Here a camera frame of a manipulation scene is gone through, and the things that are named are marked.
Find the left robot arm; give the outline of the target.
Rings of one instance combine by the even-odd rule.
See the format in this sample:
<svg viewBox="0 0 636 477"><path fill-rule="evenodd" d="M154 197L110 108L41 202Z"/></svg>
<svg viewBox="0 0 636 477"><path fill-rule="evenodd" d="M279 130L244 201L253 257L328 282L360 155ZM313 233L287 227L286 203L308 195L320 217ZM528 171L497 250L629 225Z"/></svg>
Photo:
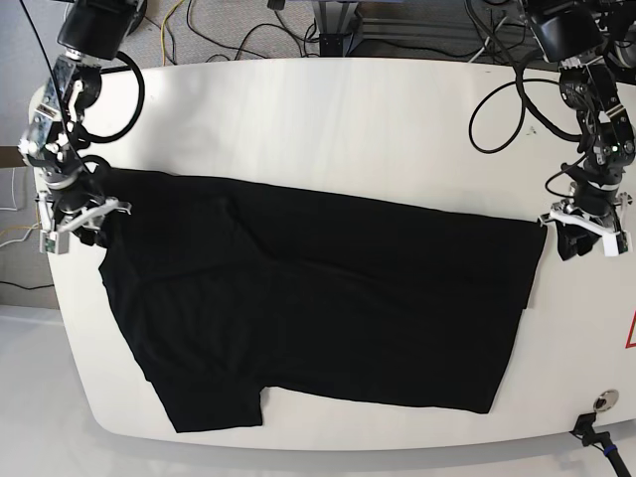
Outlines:
<svg viewBox="0 0 636 477"><path fill-rule="evenodd" d="M507 47L464 4L469 18L500 48L515 72L512 85L521 113L531 114L556 137L576 144L580 158L561 164L570 189L540 217L555 224L562 260L589 253L600 243L605 255L632 249L625 214L635 199L621 191L626 169L635 161L635 127L619 98L618 84L635 81L635 4L632 1L522 1L520 17L538 46L516 61ZM580 131L557 127L531 101L525 90L526 67L544 60L559 72L559 94L572 109Z"/></svg>

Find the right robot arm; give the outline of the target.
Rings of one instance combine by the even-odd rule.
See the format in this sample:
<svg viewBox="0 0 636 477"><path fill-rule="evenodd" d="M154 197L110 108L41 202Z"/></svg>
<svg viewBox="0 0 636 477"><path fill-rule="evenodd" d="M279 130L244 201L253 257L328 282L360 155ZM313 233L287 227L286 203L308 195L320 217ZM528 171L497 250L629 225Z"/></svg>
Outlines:
<svg viewBox="0 0 636 477"><path fill-rule="evenodd" d="M68 252L71 237L102 245L106 217L131 211L129 203L103 190L109 163L84 151L92 144L121 139L141 114L145 82L140 68L120 46L145 11L143 1L75 1L59 32L64 51L46 63L49 79L18 144L24 162L34 170L43 253ZM122 129L99 136L88 132L83 121L101 93L101 64L113 60L133 72L137 101Z"/></svg>

